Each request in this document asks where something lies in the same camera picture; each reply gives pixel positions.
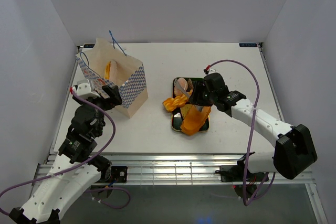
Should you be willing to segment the pink round donut bread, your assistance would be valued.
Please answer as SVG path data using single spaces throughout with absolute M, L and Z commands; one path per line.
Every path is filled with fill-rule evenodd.
M 182 89 L 184 89 L 186 92 L 191 93 L 193 90 L 193 84 L 190 80 L 189 82 L 185 78 L 177 78 L 177 82 L 180 84 Z M 174 84 L 174 95 L 182 95 L 182 91 Z

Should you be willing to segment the long cream-filled bread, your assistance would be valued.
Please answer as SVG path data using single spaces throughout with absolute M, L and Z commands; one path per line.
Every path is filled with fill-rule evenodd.
M 114 60 L 109 61 L 104 70 L 104 78 L 115 83 L 117 81 L 117 74 L 117 63 Z

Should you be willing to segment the blue checkered paper bag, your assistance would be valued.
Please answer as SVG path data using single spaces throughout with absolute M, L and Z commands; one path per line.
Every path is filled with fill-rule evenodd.
M 128 118 L 132 118 L 148 99 L 146 77 L 143 62 L 126 54 L 125 50 L 110 34 L 112 42 L 97 38 L 90 49 L 83 49 L 75 57 L 86 79 L 90 79 L 94 89 L 106 98 L 102 86 L 118 86 L 122 104 L 117 110 Z M 118 74 L 115 83 L 104 78 L 104 70 L 109 61 L 117 63 Z

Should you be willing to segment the metal tongs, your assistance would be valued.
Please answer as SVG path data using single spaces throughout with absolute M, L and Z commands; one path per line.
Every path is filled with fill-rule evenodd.
M 190 98 L 191 95 L 182 88 L 182 86 L 180 85 L 177 79 L 174 80 L 174 87 L 180 90 L 188 99 Z M 194 105 L 194 106 L 197 108 L 199 112 L 201 112 L 203 109 L 202 106 L 199 106 L 199 105 Z

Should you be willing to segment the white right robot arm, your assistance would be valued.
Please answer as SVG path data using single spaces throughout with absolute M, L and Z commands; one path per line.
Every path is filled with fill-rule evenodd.
M 189 98 L 196 106 L 216 106 L 231 118 L 239 120 L 265 138 L 272 152 L 250 153 L 237 162 L 237 174 L 250 180 L 256 173 L 279 173 L 294 179 L 318 159 L 309 129 L 303 124 L 293 126 L 261 109 L 239 91 L 230 91 L 219 73 L 211 73 L 193 83 Z

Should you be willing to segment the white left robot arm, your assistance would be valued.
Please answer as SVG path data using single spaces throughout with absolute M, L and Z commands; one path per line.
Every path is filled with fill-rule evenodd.
M 111 177 L 111 163 L 92 151 L 95 139 L 102 135 L 108 110 L 122 103 L 117 86 L 105 85 L 104 98 L 87 82 L 70 88 L 72 98 L 79 103 L 71 119 L 64 142 L 54 163 L 37 190 L 21 207 L 11 210 L 15 223 L 60 223 L 65 212 L 94 182 Z

